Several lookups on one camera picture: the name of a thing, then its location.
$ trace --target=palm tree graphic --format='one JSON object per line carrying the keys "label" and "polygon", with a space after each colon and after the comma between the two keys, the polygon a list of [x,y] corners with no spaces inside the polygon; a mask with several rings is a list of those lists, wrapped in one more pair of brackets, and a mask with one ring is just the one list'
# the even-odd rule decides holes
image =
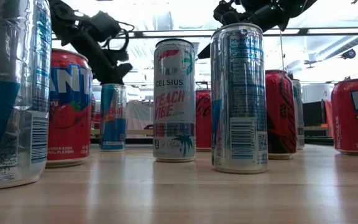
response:
{"label": "palm tree graphic", "polygon": [[186,70],[186,75],[189,75],[193,71],[193,56],[187,50],[185,50],[185,54],[187,54],[188,57],[184,58],[182,63],[189,63],[189,66]]}
{"label": "palm tree graphic", "polygon": [[183,156],[186,156],[186,152],[193,150],[193,141],[190,139],[191,135],[187,135],[187,134],[179,134],[176,136],[176,138],[172,139],[172,140],[176,140],[176,141],[180,141],[181,145],[183,146]]}

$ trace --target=blurred background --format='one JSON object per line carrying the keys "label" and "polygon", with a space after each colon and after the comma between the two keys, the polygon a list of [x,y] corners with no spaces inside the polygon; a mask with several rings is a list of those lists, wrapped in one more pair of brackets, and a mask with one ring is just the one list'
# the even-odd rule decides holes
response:
{"label": "blurred background", "polygon": [[[64,1],[89,16],[104,11],[118,21],[135,26],[128,46],[129,61],[134,69],[124,78],[128,100],[152,100],[154,49],[158,41],[167,37],[183,38],[200,52],[209,43],[214,30],[221,27],[213,19],[218,0]],[[358,78],[358,2],[351,2],[319,0],[290,20],[282,34],[278,28],[267,31],[264,34],[265,68],[283,69],[284,66],[304,86],[335,83],[345,77]],[[237,11],[244,12],[241,6],[237,6]],[[124,39],[114,39],[110,47],[119,49],[123,43]],[[62,47],[56,39],[53,47],[75,51],[70,45]],[[343,59],[341,55],[350,49],[355,50],[356,57]],[[196,81],[210,81],[209,59],[197,60],[195,68]],[[97,80],[93,81],[98,101],[101,88]]]}

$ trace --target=ceiling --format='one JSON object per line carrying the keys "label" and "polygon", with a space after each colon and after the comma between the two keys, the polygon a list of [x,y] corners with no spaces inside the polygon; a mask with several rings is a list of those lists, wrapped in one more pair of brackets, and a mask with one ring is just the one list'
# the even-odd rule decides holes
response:
{"label": "ceiling", "polygon": [[[217,0],[63,0],[72,8],[89,16],[99,10],[107,12],[116,20],[127,22],[135,26],[135,30],[211,30],[221,26],[212,17],[213,9],[218,5]],[[290,21],[288,28],[327,28],[358,27],[358,2],[352,0],[318,0],[302,15]],[[239,12],[244,10],[236,6]],[[186,37],[194,43],[196,51],[200,52],[209,43],[210,38]],[[155,44],[161,38],[131,39],[128,46],[130,63],[134,70],[124,81],[128,84],[142,82],[152,85],[153,57]],[[265,37],[265,68],[282,68],[282,51],[285,54],[284,65],[293,71],[294,76],[301,81],[325,82],[342,80],[345,76],[358,77],[358,57],[341,59],[337,55],[355,48],[357,35],[307,35]],[[112,40],[111,47],[119,48],[124,41]],[[53,47],[60,47],[57,40]],[[313,64],[314,68],[307,68],[304,60],[322,60]],[[196,80],[209,80],[209,60],[199,60],[196,65]]]}

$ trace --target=wooden table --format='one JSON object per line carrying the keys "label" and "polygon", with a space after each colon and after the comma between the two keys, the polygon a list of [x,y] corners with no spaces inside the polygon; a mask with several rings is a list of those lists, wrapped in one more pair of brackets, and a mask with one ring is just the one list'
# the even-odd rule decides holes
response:
{"label": "wooden table", "polygon": [[212,170],[205,152],[167,164],[146,147],[95,149],[81,166],[0,190],[0,223],[358,223],[358,156],[310,145],[236,175]]}

